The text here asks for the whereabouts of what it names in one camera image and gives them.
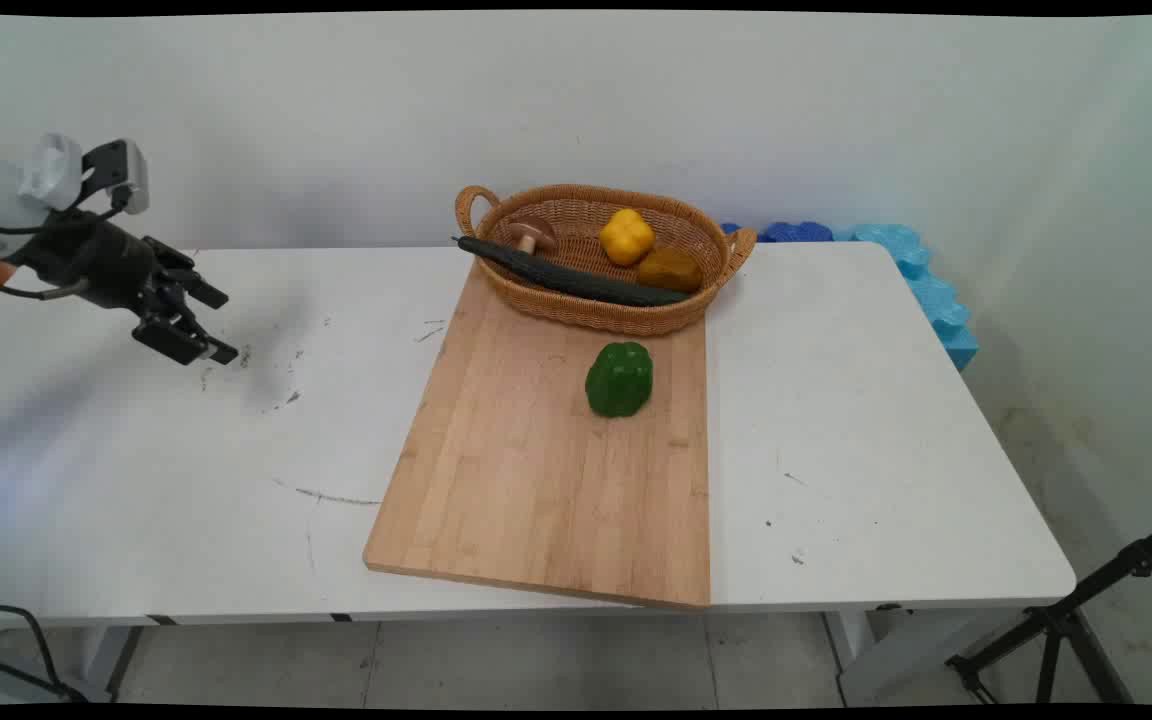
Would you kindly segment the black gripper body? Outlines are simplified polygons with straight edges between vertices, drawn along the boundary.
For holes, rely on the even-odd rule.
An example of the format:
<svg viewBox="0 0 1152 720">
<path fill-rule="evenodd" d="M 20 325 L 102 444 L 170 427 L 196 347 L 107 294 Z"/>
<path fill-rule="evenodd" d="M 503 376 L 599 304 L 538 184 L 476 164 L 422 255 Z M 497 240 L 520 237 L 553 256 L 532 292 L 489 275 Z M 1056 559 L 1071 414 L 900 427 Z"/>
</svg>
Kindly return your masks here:
<svg viewBox="0 0 1152 720">
<path fill-rule="evenodd" d="M 26 266 L 56 287 L 84 281 L 78 296 L 97 306 L 145 310 L 151 276 L 161 268 L 164 243 L 132 236 L 91 211 L 51 211 L 45 228 L 12 253 L 13 265 Z"/>
</svg>

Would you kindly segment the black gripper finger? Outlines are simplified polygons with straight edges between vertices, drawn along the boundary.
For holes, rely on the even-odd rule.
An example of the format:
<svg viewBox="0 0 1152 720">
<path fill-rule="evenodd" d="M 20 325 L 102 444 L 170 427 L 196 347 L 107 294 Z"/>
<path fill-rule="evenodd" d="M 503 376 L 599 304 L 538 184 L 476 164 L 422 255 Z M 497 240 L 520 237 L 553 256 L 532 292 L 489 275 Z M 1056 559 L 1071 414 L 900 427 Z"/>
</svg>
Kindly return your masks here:
<svg viewBox="0 0 1152 720">
<path fill-rule="evenodd" d="M 179 313 L 170 306 L 147 310 L 141 316 L 141 323 L 132 329 L 131 336 L 183 366 L 200 359 L 228 365 L 238 357 L 236 347 L 211 336 L 196 323 L 191 311 Z"/>
<path fill-rule="evenodd" d="M 156 282 L 164 287 L 172 287 L 175 290 L 185 293 L 192 300 L 198 300 L 210 309 L 220 309 L 229 302 L 229 296 L 220 291 L 218 287 L 210 285 L 196 270 L 196 264 L 191 255 L 175 250 L 174 247 L 156 240 L 152 236 L 143 236 L 152 256 L 154 256 Z"/>
</svg>

